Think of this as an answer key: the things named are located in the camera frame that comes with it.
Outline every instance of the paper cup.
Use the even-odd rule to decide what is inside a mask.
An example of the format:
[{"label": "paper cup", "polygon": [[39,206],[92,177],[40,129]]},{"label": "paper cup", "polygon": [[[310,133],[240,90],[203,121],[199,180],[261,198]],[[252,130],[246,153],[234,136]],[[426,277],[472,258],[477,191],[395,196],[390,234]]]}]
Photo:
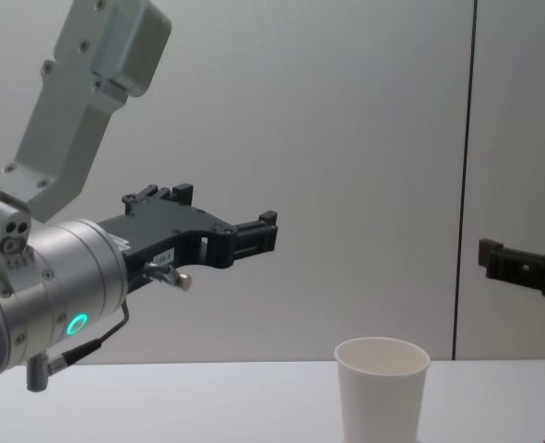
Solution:
[{"label": "paper cup", "polygon": [[336,349],[345,443],[416,443],[430,356],[388,338]]}]

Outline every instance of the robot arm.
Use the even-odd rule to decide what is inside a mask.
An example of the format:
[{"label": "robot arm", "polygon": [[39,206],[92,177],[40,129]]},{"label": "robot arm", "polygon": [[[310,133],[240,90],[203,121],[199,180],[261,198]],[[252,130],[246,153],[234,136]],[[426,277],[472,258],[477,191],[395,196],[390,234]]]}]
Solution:
[{"label": "robot arm", "polygon": [[40,222],[73,200],[112,115],[148,89],[171,31],[148,0],[74,1],[0,198]]},{"label": "robot arm", "polygon": [[[101,223],[44,226],[81,191],[112,114],[148,88],[171,22],[149,0],[74,0],[55,61],[0,186],[0,373],[27,362],[28,387],[101,347],[128,320],[126,297],[152,281],[188,290],[189,264],[226,269],[272,251],[277,214],[228,224],[192,207],[190,185],[149,186],[123,197],[125,214]],[[122,308],[97,340],[49,360],[47,349]]]}]

